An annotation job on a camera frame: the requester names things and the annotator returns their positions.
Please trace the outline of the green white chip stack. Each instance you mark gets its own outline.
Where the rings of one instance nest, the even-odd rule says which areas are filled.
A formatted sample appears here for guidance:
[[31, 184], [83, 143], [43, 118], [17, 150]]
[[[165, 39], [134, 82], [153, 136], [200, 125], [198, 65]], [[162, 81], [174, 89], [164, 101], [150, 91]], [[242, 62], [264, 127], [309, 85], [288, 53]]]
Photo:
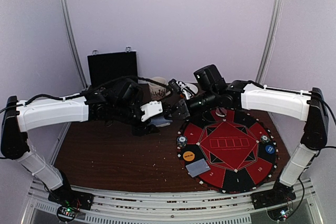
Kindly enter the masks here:
[[177, 146], [180, 148], [184, 148], [187, 145], [187, 137], [184, 135], [180, 135], [176, 139]]
[[262, 143], [268, 143], [268, 142], [270, 142], [270, 138], [269, 138], [268, 135], [262, 135], [262, 136], [260, 137], [260, 141], [261, 141]]

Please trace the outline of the blue playing card deck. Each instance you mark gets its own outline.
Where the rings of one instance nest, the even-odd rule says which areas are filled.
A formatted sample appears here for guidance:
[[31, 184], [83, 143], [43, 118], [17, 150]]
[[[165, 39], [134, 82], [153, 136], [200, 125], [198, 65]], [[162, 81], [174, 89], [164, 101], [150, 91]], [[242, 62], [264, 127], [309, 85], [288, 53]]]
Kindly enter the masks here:
[[158, 115], [151, 118], [150, 125], [154, 125], [156, 127], [165, 127], [169, 126], [172, 122], [172, 120], [166, 119], [163, 115]]

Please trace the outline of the dealt blue cards pile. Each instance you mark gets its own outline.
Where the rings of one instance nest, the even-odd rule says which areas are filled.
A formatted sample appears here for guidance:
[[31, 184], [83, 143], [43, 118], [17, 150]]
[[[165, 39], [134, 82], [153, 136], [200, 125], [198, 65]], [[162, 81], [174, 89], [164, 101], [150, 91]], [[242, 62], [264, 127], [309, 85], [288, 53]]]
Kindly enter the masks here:
[[199, 159], [195, 162], [192, 162], [192, 163], [186, 165], [185, 167], [186, 167], [189, 175], [193, 178], [211, 170], [211, 168], [207, 164], [206, 160], [203, 159], [203, 158]]

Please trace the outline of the blue small blind button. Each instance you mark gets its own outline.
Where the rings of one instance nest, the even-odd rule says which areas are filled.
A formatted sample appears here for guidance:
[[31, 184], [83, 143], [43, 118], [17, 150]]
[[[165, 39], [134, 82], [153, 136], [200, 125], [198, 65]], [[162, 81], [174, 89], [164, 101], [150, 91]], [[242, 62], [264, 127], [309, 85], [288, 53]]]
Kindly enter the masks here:
[[265, 151], [266, 151], [268, 154], [273, 154], [273, 153], [276, 151], [276, 149], [275, 149], [275, 147], [272, 146], [272, 145], [266, 145], [266, 147], [265, 147]]

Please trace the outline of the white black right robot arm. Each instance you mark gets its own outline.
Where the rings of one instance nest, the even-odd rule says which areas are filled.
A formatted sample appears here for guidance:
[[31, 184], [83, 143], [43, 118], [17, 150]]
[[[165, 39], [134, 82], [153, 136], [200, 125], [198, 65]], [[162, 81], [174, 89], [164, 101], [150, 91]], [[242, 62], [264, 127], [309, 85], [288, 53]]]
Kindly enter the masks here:
[[188, 173], [211, 189], [225, 194], [251, 191], [277, 168], [277, 143], [249, 110], [305, 122], [294, 154], [269, 192], [272, 203], [281, 203], [327, 144], [329, 117], [321, 90], [292, 91], [241, 80], [228, 84], [215, 65], [203, 67], [194, 75], [201, 94], [184, 83], [171, 81], [184, 95], [173, 107], [178, 118], [185, 120], [178, 133], [177, 153]]

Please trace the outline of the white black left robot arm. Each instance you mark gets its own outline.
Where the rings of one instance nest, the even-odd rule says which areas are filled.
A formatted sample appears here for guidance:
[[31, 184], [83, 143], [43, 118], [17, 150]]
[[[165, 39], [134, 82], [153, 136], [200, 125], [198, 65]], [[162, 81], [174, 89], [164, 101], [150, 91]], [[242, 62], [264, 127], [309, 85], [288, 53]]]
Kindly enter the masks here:
[[71, 205], [76, 197], [66, 175], [28, 145], [29, 130], [66, 122], [119, 121], [131, 125], [134, 135], [142, 136], [156, 131], [150, 120], [170, 114], [170, 107], [162, 100], [143, 103], [143, 90], [136, 78], [122, 77], [66, 97], [39, 94], [19, 101], [12, 96], [1, 113], [4, 115], [1, 136], [4, 158], [21, 163], [58, 200]]

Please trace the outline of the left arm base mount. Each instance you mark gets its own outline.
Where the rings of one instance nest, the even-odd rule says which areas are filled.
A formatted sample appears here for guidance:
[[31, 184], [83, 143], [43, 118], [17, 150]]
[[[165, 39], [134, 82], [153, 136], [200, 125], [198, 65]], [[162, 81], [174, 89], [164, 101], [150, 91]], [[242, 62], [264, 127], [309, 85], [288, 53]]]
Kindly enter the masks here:
[[48, 200], [58, 203], [60, 206], [56, 210], [57, 218], [62, 222], [71, 222], [76, 218], [84, 218], [85, 213], [83, 210], [90, 210], [94, 195], [90, 193], [84, 193], [80, 191], [74, 192], [74, 200], [60, 201], [52, 193], [49, 193]]

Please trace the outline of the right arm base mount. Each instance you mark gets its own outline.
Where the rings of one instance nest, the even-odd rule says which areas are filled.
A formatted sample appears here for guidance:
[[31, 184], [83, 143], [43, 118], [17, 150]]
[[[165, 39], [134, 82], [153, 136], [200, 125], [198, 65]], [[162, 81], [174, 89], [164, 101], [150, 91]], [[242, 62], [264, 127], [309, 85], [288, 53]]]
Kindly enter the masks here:
[[296, 194], [293, 191], [271, 189], [253, 193], [251, 200], [255, 209], [267, 208], [267, 215], [271, 220], [286, 220], [293, 208]]

